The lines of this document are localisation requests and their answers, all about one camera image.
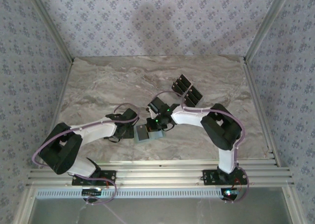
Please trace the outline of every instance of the wall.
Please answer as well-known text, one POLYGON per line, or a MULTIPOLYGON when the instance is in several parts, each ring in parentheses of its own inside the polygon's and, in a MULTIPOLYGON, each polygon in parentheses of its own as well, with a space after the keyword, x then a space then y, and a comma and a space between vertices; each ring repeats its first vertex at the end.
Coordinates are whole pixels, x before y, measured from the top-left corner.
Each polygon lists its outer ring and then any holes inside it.
POLYGON ((29 0, 0 0, 0 223, 11 223, 68 63, 29 0))
POLYGON ((42 0, 73 56, 245 55, 272 0, 42 0))
POLYGON ((315 0, 287 0, 250 65, 280 156, 315 223, 315 0))

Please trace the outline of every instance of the white vent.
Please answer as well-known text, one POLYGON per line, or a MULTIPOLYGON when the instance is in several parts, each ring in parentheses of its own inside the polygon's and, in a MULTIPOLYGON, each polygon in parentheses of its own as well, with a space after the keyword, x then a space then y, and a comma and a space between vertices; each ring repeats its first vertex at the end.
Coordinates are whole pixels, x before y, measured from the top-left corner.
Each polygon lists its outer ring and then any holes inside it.
MULTIPOLYGON (((81 189, 39 189, 37 198, 82 198, 81 189)), ((114 189, 102 191, 102 198, 110 198, 114 189)), ((115 198, 211 198, 222 197, 221 189, 120 189, 115 198)))

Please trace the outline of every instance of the marble surface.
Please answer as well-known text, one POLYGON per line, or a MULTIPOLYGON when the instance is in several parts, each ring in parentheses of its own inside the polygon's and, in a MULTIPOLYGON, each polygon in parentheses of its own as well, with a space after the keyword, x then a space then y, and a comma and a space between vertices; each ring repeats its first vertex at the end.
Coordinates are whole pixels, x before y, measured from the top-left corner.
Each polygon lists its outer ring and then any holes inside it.
MULTIPOLYGON (((63 98, 59 122, 79 125, 112 113, 116 105, 130 102, 140 107, 140 123, 150 116, 152 97, 170 90, 184 74, 204 95, 198 107, 223 104, 247 130, 238 156, 264 158, 268 151, 239 58, 228 56, 95 57, 75 59, 63 98)), ((160 97, 171 105, 176 96, 160 97)), ((111 143, 97 140, 79 154, 96 161, 218 159, 218 149, 203 128, 175 126, 159 140, 135 144, 132 139, 111 143)))

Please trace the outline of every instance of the marble tabletop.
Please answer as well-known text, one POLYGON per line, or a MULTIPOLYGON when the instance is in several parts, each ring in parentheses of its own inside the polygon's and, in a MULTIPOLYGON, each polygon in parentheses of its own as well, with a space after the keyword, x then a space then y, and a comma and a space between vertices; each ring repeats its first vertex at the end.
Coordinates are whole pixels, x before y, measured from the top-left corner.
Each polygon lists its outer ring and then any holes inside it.
MULTIPOLYGON (((140 121, 152 97, 170 90, 184 74, 203 94, 197 107, 223 104, 246 128, 239 147, 241 159, 264 158, 268 148, 238 56, 158 56, 76 58, 63 97, 59 122, 79 125, 112 113, 115 106, 130 102, 140 108, 140 121)), ((168 103, 176 96, 163 94, 168 103)), ((175 126, 166 137, 144 143, 133 139, 112 143, 100 139, 80 148, 79 155, 96 161, 218 159, 218 149, 203 128, 175 126)))

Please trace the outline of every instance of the blue floral wallpaper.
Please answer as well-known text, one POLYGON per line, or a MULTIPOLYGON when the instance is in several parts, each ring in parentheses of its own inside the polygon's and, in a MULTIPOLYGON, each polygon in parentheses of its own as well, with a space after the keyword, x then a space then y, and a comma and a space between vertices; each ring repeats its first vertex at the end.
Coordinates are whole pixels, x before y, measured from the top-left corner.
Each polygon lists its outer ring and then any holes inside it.
POLYGON ((315 223, 315 0, 287 0, 250 65, 280 156, 315 223))
POLYGON ((273 0, 42 0, 73 56, 245 55, 273 0))
POLYGON ((0 223, 12 222, 68 66, 30 0, 0 0, 0 223))

